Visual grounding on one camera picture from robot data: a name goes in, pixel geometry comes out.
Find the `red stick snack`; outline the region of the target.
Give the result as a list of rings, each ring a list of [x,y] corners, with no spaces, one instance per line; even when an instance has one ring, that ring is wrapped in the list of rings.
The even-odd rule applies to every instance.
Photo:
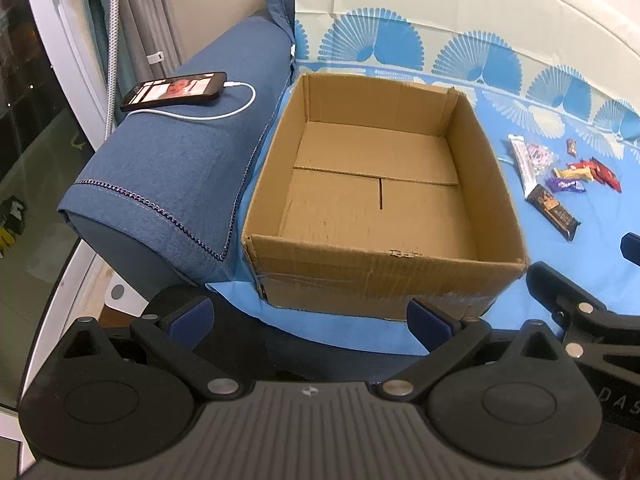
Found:
[[[566,166],[567,170],[577,171],[577,170],[586,170],[591,171],[596,169],[596,164],[591,160],[582,160],[581,162],[575,162],[574,164],[568,164]]]

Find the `pink candy bag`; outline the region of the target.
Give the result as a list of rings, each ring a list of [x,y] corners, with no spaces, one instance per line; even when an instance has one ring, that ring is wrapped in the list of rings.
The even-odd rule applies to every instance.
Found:
[[[545,145],[530,142],[527,144],[527,151],[534,168],[537,179],[541,179],[550,174],[552,168],[558,161],[558,155]]]

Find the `black smartphone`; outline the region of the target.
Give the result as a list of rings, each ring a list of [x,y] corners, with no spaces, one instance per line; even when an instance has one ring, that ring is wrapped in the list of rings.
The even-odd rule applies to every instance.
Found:
[[[191,74],[142,82],[122,99],[120,110],[133,112],[169,105],[204,105],[221,94],[227,74]]]

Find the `red snack packet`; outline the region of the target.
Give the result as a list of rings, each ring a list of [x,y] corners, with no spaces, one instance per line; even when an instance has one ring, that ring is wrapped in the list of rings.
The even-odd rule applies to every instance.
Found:
[[[605,166],[603,162],[600,162],[600,160],[597,160],[594,157],[590,159],[590,162],[591,162],[591,170],[594,174],[594,178],[598,182],[606,184],[607,186],[615,190],[617,193],[622,192],[622,186],[620,185],[620,181],[617,179],[614,172],[610,168],[608,168],[608,166]]]

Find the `white window frame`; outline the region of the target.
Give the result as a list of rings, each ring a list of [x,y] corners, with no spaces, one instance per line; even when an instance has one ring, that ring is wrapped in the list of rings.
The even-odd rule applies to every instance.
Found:
[[[29,0],[58,83],[93,148],[105,139],[106,83],[81,0]]]

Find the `purple chocolate bar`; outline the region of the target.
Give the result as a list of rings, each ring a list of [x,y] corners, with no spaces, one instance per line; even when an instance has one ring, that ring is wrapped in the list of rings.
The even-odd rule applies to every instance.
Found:
[[[546,179],[547,188],[553,193],[572,192],[585,193],[585,185],[579,179],[567,179],[558,177],[548,177]]]

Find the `brown chocolate bar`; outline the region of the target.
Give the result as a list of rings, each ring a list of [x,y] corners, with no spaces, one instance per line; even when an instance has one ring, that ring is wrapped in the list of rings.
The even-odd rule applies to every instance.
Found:
[[[574,240],[580,222],[544,186],[537,184],[527,195],[526,202],[533,205],[568,242]]]

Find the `grey curtain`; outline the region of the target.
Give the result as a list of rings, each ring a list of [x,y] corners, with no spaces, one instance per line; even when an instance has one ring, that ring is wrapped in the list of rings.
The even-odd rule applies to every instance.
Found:
[[[107,73],[110,0],[81,0],[101,72]],[[172,73],[182,49],[169,0],[119,0],[115,102],[139,82]]]

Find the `braided white pole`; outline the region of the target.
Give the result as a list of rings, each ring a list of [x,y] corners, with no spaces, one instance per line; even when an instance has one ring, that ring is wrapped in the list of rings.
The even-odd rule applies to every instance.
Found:
[[[105,140],[107,140],[112,133],[114,126],[118,70],[118,38],[119,0],[108,0]]]

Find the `yellow snack bar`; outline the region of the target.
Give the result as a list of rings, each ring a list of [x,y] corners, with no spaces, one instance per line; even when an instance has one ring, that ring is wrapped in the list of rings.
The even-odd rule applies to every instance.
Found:
[[[560,179],[566,180],[585,180],[585,181],[593,181],[594,177],[590,168],[566,168],[566,169],[558,169],[554,168],[552,170],[553,175]]]

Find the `brown cardboard box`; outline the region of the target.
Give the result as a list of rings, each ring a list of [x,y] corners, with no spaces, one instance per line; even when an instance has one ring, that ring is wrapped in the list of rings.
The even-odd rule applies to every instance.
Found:
[[[268,304],[383,320],[411,300],[480,315],[529,264],[466,95],[347,74],[298,78],[242,244]]]

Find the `silver snack bar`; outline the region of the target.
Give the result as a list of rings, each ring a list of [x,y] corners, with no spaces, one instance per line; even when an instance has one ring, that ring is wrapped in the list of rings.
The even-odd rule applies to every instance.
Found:
[[[522,136],[509,134],[508,140],[512,148],[516,166],[518,166],[524,196],[528,197],[534,188],[536,188],[537,178],[532,159],[528,154],[525,139]]]

